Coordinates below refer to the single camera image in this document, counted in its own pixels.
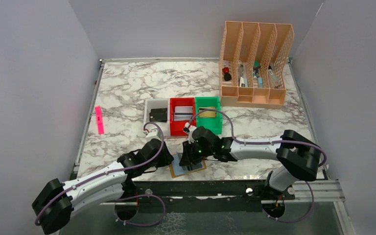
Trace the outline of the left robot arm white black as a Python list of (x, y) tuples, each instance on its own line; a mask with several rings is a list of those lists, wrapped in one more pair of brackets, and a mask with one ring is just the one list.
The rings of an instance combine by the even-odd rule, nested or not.
[(121, 155), (107, 167), (75, 180), (49, 181), (32, 203), (34, 221), (44, 234), (49, 235), (68, 224), (83, 210), (112, 200), (137, 200), (133, 178), (148, 173), (149, 169), (168, 166), (174, 160), (166, 143), (152, 139), (141, 149)]

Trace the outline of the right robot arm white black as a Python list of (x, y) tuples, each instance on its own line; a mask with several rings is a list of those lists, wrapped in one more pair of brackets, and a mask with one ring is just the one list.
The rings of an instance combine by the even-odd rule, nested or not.
[(279, 161), (281, 166), (270, 172), (266, 180), (266, 187), (276, 193), (296, 181), (313, 182), (317, 178), (322, 151), (293, 130), (265, 140), (220, 138), (203, 126), (184, 128), (184, 131), (188, 140), (183, 142), (181, 167), (196, 165), (209, 156), (225, 163), (246, 159)]

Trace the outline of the dark grey card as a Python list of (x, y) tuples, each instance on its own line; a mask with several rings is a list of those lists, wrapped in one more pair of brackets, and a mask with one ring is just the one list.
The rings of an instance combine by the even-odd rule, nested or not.
[(153, 116), (167, 116), (167, 108), (151, 109), (149, 115), (152, 117)]

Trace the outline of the green plastic bin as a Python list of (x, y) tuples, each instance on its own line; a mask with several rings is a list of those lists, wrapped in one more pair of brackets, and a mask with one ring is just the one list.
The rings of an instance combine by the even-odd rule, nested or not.
[[(195, 108), (198, 113), (199, 107), (215, 107), (216, 110), (221, 110), (220, 99), (218, 96), (197, 96), (195, 97)], [(222, 115), (218, 112), (215, 118), (201, 118), (196, 117), (196, 126), (203, 126), (211, 130), (214, 134), (222, 133)]]

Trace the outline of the red plastic bin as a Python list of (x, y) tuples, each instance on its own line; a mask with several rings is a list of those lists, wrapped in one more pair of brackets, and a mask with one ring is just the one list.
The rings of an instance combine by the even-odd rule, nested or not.
[(173, 120), (173, 113), (174, 113), (174, 109), (176, 106), (192, 106), (193, 116), (194, 116), (194, 114), (196, 114), (195, 99), (194, 97), (170, 98), (170, 134), (171, 136), (186, 136), (187, 134), (183, 131), (183, 129), (184, 129), (185, 124), (189, 120), (183, 120), (183, 121)]

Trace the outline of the white plastic bin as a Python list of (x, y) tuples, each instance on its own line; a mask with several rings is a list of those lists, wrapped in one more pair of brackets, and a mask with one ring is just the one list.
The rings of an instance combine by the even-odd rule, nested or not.
[(143, 124), (150, 122), (149, 113), (151, 109), (167, 108), (168, 121), (167, 122), (154, 122), (160, 126), (165, 137), (170, 137), (170, 99), (169, 98), (152, 98), (145, 100)]

